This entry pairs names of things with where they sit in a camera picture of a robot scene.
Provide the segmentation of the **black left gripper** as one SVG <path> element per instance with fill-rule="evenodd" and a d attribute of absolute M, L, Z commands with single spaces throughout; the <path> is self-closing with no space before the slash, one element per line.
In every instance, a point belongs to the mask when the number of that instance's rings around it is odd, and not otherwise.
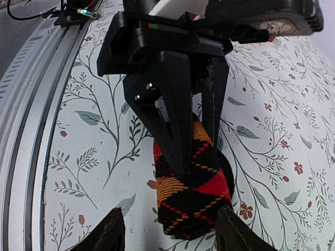
<path fill-rule="evenodd" d="M 178 176 L 187 173 L 192 148 L 187 55 L 223 58 L 232 48 L 229 39 L 180 20 L 118 12 L 109 25 L 96 62 L 97 74 L 128 74 L 123 81 L 125 100 Z"/>

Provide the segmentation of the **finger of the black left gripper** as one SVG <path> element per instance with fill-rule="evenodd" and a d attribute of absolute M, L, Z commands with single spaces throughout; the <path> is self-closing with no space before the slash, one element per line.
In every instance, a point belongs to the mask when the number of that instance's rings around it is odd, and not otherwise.
<path fill-rule="evenodd" d="M 202 124 L 217 147 L 219 121 L 225 98 L 229 66 L 225 58 L 210 58 L 200 77 Z"/>

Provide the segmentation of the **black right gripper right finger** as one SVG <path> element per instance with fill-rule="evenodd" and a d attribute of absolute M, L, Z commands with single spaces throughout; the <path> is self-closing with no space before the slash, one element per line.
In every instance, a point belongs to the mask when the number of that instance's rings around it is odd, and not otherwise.
<path fill-rule="evenodd" d="M 244 224 L 229 206 L 219 209 L 215 230 L 217 250 L 276 251 Z"/>

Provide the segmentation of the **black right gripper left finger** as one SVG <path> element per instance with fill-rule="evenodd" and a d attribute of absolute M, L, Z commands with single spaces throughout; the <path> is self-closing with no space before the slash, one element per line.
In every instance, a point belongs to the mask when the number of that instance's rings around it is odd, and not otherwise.
<path fill-rule="evenodd" d="M 70 251 L 124 251 L 125 223 L 121 208 L 113 208 L 103 220 Z"/>

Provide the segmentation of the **black red orange argyle sock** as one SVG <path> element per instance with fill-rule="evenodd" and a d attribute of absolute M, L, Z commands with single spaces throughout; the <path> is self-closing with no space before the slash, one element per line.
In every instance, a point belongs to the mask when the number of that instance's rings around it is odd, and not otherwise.
<path fill-rule="evenodd" d="M 231 207 L 234 177 L 227 158 L 215 148 L 197 116 L 189 173 L 177 177 L 153 144 L 158 222 L 165 235 L 193 240 L 214 231 L 217 214 Z"/>

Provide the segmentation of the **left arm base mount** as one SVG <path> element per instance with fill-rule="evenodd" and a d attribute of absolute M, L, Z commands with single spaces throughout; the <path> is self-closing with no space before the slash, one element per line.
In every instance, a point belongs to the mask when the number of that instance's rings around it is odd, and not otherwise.
<path fill-rule="evenodd" d="M 82 25 L 87 21 L 97 20 L 101 15 L 98 8 L 99 0 L 68 0 L 61 1 L 60 13 L 56 14 L 55 26 L 69 27 Z"/>

